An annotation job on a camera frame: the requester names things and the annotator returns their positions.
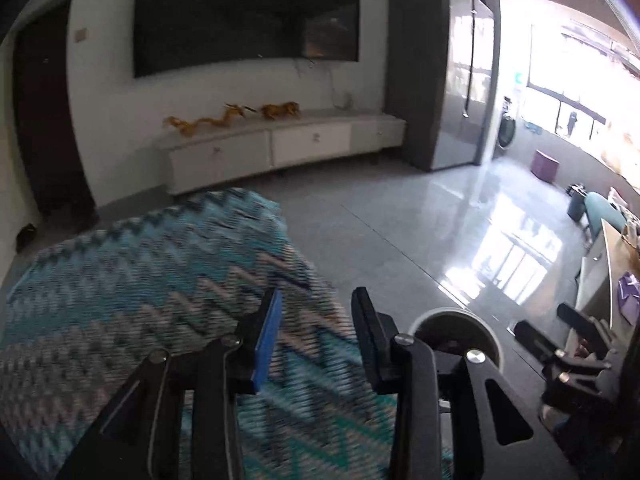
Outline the white round trash bin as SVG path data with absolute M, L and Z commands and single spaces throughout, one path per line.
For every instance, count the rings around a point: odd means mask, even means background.
M 479 316 L 464 309 L 437 308 L 419 316 L 409 334 L 428 344 L 434 351 L 465 356 L 468 350 L 480 350 L 503 371 L 503 348 L 496 333 Z

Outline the zigzag knitted table cloth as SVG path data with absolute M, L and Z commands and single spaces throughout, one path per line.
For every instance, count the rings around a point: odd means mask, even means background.
M 282 323 L 268 382 L 239 400 L 250 479 L 382 479 L 396 401 L 364 376 L 347 310 L 288 237 L 280 207 L 230 188 L 51 246 L 6 294 L 1 422 L 51 479 L 154 349 L 196 351 L 268 288 Z

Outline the purple storage stool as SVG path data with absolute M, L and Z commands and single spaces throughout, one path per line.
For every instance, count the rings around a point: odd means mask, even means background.
M 539 180 L 553 184 L 558 174 L 560 163 L 550 155 L 537 150 L 530 164 L 530 172 Z

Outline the dark shoes by door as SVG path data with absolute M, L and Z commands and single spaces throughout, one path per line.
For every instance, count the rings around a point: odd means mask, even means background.
M 15 237 L 15 251 L 20 254 L 25 250 L 37 237 L 37 228 L 29 223 L 27 226 L 23 226 L 20 232 Z

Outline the dark brown entrance door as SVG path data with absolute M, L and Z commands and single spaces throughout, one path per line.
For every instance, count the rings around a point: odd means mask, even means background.
M 17 144 L 42 218 L 86 226 L 96 218 L 76 143 L 67 89 L 70 0 L 15 35 L 12 104 Z

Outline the white TV cabinet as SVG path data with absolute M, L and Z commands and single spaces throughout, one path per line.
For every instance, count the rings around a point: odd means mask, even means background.
M 315 110 L 299 118 L 240 120 L 157 141 L 166 191 L 182 195 L 215 184 L 322 160 L 399 148 L 406 122 L 374 113 Z

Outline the golden dragon figurine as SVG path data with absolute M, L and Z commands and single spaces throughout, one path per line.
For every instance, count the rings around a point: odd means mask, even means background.
M 202 117 L 194 120 L 194 122 L 187 122 L 176 116 L 169 116 L 163 120 L 165 127 L 175 128 L 185 138 L 190 138 L 198 132 L 198 128 L 201 126 L 207 126 L 212 128 L 230 128 L 233 125 L 235 118 L 245 117 L 245 112 L 254 112 L 254 108 L 241 106 L 238 104 L 226 104 L 224 108 L 224 114 L 221 118 Z

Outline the golden tiger figurine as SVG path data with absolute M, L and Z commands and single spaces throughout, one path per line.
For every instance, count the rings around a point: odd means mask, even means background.
M 296 102 L 265 104 L 259 109 L 259 113 L 265 120 L 278 120 L 287 117 L 299 118 L 300 108 Z

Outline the grey double-door refrigerator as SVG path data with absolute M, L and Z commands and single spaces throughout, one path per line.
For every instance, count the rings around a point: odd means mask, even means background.
M 406 122 L 409 164 L 480 163 L 494 51 L 494 14 L 482 0 L 388 0 L 384 110 Z

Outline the wall light switch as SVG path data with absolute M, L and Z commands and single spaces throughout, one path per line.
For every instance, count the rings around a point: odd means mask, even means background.
M 77 29 L 76 32 L 74 32 L 74 41 L 76 42 L 76 44 L 78 44 L 78 42 L 85 41 L 87 37 L 88 29 L 86 28 Z

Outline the black wall television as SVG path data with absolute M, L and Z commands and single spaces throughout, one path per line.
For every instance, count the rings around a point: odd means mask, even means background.
M 356 62 L 360 0 L 134 0 L 141 78 L 258 58 Z

